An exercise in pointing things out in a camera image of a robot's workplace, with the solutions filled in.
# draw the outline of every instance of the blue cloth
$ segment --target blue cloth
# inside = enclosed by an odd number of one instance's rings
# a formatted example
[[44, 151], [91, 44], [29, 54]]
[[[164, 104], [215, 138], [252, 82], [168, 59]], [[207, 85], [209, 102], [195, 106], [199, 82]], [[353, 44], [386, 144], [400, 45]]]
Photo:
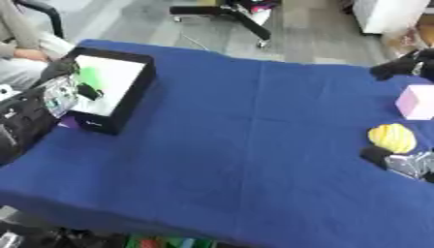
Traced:
[[57, 224], [204, 235], [262, 247], [428, 248], [434, 185], [379, 170], [366, 131], [432, 121], [394, 101], [415, 77], [85, 41], [155, 57], [158, 79], [118, 137], [57, 128], [0, 170], [0, 200]]

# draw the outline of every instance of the purple object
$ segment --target purple object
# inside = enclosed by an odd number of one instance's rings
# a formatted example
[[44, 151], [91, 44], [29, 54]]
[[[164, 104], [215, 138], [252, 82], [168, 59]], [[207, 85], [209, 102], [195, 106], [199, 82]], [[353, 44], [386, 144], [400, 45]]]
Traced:
[[72, 116], [63, 117], [59, 123], [59, 126], [74, 129], [78, 128], [78, 124]]

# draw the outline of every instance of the yellow sponge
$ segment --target yellow sponge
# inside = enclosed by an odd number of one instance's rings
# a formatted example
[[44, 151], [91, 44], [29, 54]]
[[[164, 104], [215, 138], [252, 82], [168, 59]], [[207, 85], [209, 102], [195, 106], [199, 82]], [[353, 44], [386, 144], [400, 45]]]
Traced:
[[373, 128], [369, 130], [368, 137], [375, 145], [393, 153], [408, 153], [417, 145], [413, 132], [397, 123]]

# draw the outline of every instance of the pink block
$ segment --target pink block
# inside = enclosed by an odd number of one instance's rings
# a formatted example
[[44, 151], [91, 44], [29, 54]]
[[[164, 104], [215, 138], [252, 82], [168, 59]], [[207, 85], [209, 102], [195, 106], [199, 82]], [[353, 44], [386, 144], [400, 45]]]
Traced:
[[396, 101], [408, 120], [430, 120], [434, 117], [434, 85], [410, 85]]

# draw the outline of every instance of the gray pants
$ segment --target gray pants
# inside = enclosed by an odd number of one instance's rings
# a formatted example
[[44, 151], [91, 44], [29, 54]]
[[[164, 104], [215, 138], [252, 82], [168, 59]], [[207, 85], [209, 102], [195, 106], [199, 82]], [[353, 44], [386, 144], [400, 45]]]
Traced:
[[[41, 51], [51, 60], [66, 55], [74, 46], [48, 33], [42, 33]], [[25, 90], [41, 76], [47, 63], [24, 58], [0, 58], [0, 84], [9, 84], [14, 90]]]

